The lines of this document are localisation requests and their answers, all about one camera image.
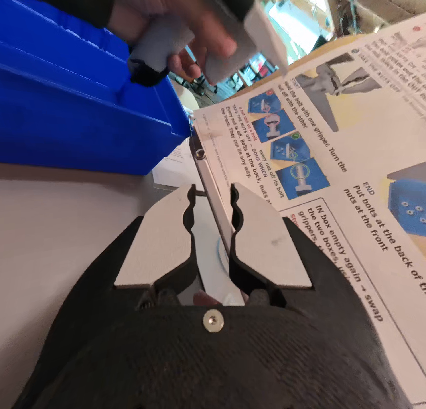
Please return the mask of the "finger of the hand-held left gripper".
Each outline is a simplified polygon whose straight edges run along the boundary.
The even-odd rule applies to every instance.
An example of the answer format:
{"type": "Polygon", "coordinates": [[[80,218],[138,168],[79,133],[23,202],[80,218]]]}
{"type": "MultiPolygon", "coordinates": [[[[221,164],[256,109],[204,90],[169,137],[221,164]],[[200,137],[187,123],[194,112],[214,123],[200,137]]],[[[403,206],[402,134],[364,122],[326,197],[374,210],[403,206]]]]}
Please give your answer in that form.
{"type": "Polygon", "coordinates": [[[244,29],[258,52],[275,65],[282,76],[286,76],[288,73],[286,46],[257,0],[244,17],[244,29]]]}

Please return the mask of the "grey desk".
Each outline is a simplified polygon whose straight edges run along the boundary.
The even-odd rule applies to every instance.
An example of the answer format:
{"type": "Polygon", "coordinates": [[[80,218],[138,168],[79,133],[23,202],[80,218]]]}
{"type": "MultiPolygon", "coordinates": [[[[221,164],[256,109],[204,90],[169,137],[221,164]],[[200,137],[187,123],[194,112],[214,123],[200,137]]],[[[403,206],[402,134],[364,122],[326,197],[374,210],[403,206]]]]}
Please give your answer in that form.
{"type": "Polygon", "coordinates": [[[170,191],[152,174],[1,164],[0,405],[11,408],[91,262],[170,191]]]}

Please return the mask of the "blue plastic bin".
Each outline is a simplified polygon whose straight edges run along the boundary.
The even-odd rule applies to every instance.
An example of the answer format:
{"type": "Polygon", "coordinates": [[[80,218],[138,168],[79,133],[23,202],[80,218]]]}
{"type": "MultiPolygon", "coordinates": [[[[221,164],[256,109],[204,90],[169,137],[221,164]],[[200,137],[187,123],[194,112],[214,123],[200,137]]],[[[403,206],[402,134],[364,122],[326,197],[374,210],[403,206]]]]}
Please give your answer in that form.
{"type": "Polygon", "coordinates": [[[44,2],[0,0],[1,163],[145,175],[190,136],[168,78],[130,81],[128,46],[44,2]]]}

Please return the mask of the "small white paper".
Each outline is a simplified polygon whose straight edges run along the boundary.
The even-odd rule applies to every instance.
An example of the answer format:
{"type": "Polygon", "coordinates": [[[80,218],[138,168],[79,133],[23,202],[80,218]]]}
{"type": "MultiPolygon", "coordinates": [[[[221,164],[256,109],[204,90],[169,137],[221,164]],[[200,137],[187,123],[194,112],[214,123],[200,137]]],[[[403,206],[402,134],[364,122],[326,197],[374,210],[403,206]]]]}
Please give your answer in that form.
{"type": "Polygon", "coordinates": [[[189,138],[153,168],[152,177],[158,189],[174,190],[185,184],[195,184],[198,192],[205,192],[190,151],[189,138]]]}

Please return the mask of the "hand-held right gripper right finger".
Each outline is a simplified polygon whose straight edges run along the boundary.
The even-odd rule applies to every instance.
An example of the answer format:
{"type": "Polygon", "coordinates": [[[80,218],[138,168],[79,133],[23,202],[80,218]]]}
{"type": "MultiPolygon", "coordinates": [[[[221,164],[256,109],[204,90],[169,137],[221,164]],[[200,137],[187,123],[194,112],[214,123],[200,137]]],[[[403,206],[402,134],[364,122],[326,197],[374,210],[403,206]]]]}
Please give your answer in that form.
{"type": "Polygon", "coordinates": [[[311,289],[312,282],[285,225],[271,204],[240,183],[231,185],[229,276],[243,293],[311,289]]]}

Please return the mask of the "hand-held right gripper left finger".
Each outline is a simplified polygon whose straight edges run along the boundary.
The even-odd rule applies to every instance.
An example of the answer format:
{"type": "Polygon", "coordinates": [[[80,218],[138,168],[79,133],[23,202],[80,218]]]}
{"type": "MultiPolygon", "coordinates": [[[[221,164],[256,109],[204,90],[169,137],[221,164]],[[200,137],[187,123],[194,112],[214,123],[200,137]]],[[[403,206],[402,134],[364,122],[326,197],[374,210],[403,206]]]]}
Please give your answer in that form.
{"type": "Polygon", "coordinates": [[[195,184],[185,184],[146,212],[115,279],[116,288],[180,294],[193,284],[199,272],[192,233],[195,198],[195,184]]]}

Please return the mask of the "printed instruction sheet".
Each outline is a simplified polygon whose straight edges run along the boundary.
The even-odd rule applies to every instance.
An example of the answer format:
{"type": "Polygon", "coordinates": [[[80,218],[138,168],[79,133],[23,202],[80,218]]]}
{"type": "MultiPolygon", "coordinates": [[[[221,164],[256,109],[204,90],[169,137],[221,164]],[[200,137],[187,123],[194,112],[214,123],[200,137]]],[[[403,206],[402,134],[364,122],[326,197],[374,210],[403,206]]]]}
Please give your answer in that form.
{"type": "Polygon", "coordinates": [[[425,13],[195,113],[230,227],[241,183],[337,266],[425,408],[425,13]]]}

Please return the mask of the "person's right hand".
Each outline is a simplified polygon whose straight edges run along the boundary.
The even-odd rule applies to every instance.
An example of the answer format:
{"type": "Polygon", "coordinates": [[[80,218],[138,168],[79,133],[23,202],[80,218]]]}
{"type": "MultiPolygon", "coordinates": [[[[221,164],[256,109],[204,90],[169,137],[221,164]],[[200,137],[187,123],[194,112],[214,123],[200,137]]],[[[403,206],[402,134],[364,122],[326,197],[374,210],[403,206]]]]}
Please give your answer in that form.
{"type": "Polygon", "coordinates": [[[205,306],[205,307],[221,305],[221,303],[218,300],[208,295],[203,290],[199,290],[193,295],[193,304],[195,306],[205,306]]]}

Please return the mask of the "person's left hand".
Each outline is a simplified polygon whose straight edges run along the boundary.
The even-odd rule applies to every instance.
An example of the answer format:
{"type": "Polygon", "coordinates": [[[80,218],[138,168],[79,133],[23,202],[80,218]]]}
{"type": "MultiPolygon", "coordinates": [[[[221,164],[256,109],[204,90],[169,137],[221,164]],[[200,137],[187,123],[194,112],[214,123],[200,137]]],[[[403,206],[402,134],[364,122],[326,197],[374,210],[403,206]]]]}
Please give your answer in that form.
{"type": "Polygon", "coordinates": [[[135,44],[149,26],[151,16],[171,14],[179,17],[193,32],[189,53],[183,49],[168,58],[168,69],[191,79],[205,73],[207,54],[230,58],[237,43],[204,0],[114,0],[107,28],[127,44],[135,44]]]}

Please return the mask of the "silver document stand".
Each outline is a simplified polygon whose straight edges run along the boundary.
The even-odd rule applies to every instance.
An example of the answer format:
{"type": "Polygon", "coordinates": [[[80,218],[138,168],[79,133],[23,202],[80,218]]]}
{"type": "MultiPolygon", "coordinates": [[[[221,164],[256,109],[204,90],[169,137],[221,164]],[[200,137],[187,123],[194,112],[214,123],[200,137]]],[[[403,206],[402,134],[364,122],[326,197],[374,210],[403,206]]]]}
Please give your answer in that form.
{"type": "Polygon", "coordinates": [[[245,305],[241,291],[229,278],[228,254],[233,227],[210,169],[207,152],[194,128],[189,147],[206,199],[196,198],[195,240],[205,292],[224,305],[245,305]]]}

